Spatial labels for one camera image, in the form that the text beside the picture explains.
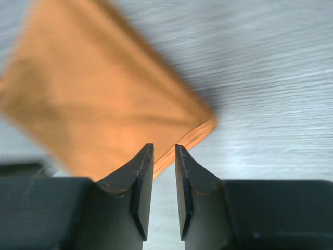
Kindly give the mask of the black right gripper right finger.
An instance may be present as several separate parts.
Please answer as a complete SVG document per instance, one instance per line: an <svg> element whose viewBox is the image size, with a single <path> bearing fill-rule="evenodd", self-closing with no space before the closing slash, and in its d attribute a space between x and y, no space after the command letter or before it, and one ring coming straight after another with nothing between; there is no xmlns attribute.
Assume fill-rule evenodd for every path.
<svg viewBox="0 0 333 250"><path fill-rule="evenodd" d="M223 216L221 180L196 162L182 145L175 146L177 205L182 241L200 241L218 233Z"/></svg>

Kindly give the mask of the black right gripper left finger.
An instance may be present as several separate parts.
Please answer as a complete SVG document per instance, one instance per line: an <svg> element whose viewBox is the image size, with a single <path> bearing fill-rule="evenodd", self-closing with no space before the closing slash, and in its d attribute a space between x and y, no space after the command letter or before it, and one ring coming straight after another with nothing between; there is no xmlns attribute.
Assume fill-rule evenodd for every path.
<svg viewBox="0 0 333 250"><path fill-rule="evenodd" d="M148 238L153 167L154 146L147 143L129 162L96 182L111 195L132 192L130 216L143 241Z"/></svg>

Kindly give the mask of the orange cloth napkin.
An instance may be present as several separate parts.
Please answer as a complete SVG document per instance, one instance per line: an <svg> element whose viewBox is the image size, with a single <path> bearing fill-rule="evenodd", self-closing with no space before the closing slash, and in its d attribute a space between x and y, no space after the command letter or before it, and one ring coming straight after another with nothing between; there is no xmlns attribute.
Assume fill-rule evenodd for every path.
<svg viewBox="0 0 333 250"><path fill-rule="evenodd" d="M98 181L155 147L154 176L216 127L212 110L108 1L35 1L1 111L75 176Z"/></svg>

